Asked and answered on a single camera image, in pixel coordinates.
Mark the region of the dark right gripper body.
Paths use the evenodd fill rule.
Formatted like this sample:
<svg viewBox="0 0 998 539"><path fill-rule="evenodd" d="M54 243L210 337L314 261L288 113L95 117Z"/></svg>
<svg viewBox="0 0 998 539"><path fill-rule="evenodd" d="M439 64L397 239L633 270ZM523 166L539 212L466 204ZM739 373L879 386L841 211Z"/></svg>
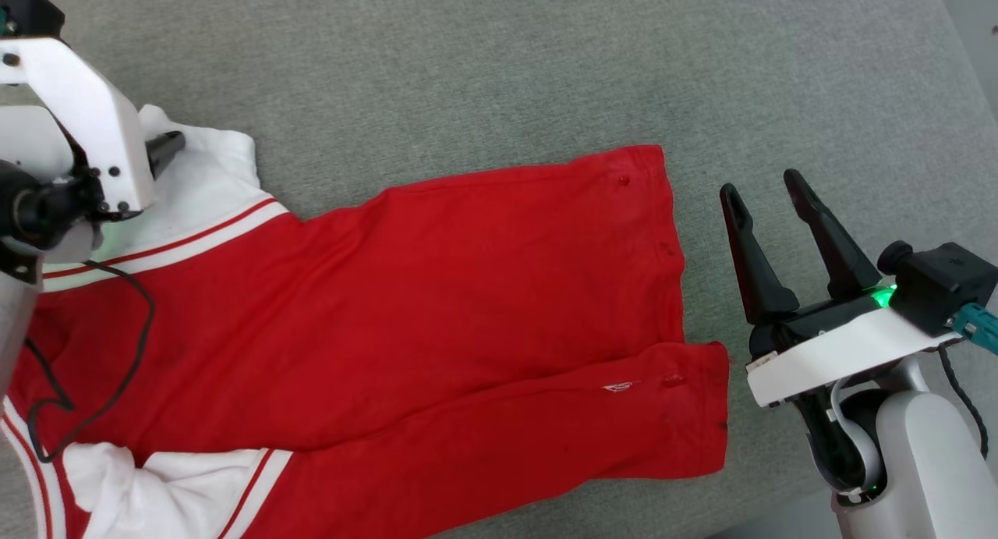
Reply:
<svg viewBox="0 0 998 539"><path fill-rule="evenodd" d="M770 352L784 353L820 333L831 332L863 314L883 308L894 290L893 286L877 286L850 300L826 300L753 323L748 353L753 359Z"/></svg>

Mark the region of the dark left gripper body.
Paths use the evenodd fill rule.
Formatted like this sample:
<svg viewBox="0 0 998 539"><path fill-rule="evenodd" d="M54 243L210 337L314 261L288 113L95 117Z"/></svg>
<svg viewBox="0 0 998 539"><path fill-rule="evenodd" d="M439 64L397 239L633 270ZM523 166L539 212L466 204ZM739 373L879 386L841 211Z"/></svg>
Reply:
<svg viewBox="0 0 998 539"><path fill-rule="evenodd" d="M95 251L103 242L102 187L89 172L43 183L20 162L0 159L0 248Z"/></svg>

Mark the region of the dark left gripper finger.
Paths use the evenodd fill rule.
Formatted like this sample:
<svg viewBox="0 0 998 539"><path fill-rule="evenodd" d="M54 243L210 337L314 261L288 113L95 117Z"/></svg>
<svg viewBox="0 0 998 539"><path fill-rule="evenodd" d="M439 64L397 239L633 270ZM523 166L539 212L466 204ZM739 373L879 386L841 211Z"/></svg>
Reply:
<svg viewBox="0 0 998 539"><path fill-rule="evenodd" d="M168 131L146 142L147 162L153 179L159 179L161 173L168 168L172 159L186 146L185 134L182 131Z"/></svg>

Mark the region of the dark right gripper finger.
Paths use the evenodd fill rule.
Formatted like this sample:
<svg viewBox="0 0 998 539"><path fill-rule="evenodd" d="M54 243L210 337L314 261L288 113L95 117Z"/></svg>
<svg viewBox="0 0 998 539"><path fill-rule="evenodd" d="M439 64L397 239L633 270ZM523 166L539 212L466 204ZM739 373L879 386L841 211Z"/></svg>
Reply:
<svg viewBox="0 0 998 539"><path fill-rule="evenodd" d="M798 218L810 229L828 274L827 291L834 300L852 300L881 281L876 266L837 216L823 203L797 169L784 170L784 184Z"/></svg>
<svg viewBox="0 0 998 539"><path fill-rule="evenodd" d="M798 297L773 271L753 233L752 215L733 183L720 188L720 204L746 322L758 326L796 312Z"/></svg>

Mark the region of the red white-trimmed garment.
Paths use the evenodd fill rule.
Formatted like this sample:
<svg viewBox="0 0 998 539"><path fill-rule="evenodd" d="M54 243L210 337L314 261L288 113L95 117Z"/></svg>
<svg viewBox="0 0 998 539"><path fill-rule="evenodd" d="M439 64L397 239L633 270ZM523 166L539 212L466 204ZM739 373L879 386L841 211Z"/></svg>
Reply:
<svg viewBox="0 0 998 539"><path fill-rule="evenodd" d="M726 462L662 148L385 190L310 220L252 138L182 131L159 201L48 265L0 432L37 539L424 539Z"/></svg>

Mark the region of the grey fabric sofa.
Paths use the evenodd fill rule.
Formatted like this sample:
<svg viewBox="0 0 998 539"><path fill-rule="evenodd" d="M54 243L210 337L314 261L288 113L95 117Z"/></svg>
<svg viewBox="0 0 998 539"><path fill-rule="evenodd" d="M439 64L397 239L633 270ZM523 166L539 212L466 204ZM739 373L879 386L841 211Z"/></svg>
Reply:
<svg viewBox="0 0 998 539"><path fill-rule="evenodd" d="M827 498L792 409L744 380L721 218L733 183L783 283L826 293L783 172L871 257L902 239L998 263L998 122L944 0L52 0L136 103L257 142L297 215L392 185L660 144L685 334L733 357L726 467L597 481L442 539L701 539Z"/></svg>

